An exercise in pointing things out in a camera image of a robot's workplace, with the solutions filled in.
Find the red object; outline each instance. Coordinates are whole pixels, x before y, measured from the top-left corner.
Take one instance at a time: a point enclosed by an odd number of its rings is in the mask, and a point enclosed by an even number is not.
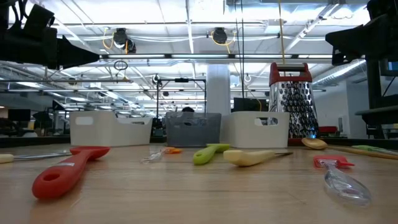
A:
[[[336,160],[337,161],[337,163],[336,163],[337,168],[345,167],[345,166],[355,166],[354,164],[348,162],[347,159],[344,156],[339,156],[339,155],[319,155],[319,156],[314,156],[313,157],[313,164],[316,167],[322,167],[322,165],[319,163],[320,159]]]
[[[303,68],[289,68],[281,66],[273,62],[271,64],[271,72],[269,75],[269,86],[277,82],[312,82],[310,70],[307,63],[303,63]],[[281,76],[279,72],[300,72],[299,76]]]
[[[319,133],[336,133],[337,127],[335,126],[322,126],[319,127]]]
[[[32,186],[33,195],[39,199],[62,196],[77,183],[88,160],[99,158],[109,150],[109,147],[99,146],[82,146],[70,149],[73,156],[47,168],[36,177]]]

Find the wooden table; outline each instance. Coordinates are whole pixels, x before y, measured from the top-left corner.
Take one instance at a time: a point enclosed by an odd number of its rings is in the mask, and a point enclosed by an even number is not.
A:
[[[37,154],[69,145],[0,149]],[[398,161],[333,150],[289,148],[293,155],[237,168],[222,155],[194,166],[195,150],[141,164],[161,145],[113,148],[86,167],[64,197],[34,198],[34,179],[63,158],[0,164],[0,223],[398,223]],[[373,195],[368,208],[343,205],[324,191],[322,169],[312,157],[342,154],[356,164],[349,175]]]

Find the cheese grater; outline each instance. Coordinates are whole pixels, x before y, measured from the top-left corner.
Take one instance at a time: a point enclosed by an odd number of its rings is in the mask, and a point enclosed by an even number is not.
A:
[[[300,72],[299,76],[290,73]],[[318,120],[311,87],[312,77],[306,63],[271,64],[269,111],[289,112],[289,138],[316,138]]]

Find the black monitor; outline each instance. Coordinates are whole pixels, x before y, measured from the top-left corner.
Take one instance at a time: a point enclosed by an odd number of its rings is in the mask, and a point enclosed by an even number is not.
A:
[[[30,110],[8,109],[8,119],[11,121],[30,121]]]
[[[234,108],[231,111],[260,111],[259,101],[261,103],[261,111],[268,111],[267,100],[252,98],[234,98]]]

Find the gray plastic bin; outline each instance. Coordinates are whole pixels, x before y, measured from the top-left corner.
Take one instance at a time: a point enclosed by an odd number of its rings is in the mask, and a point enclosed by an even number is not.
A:
[[[167,112],[167,145],[205,147],[220,143],[220,113]]]

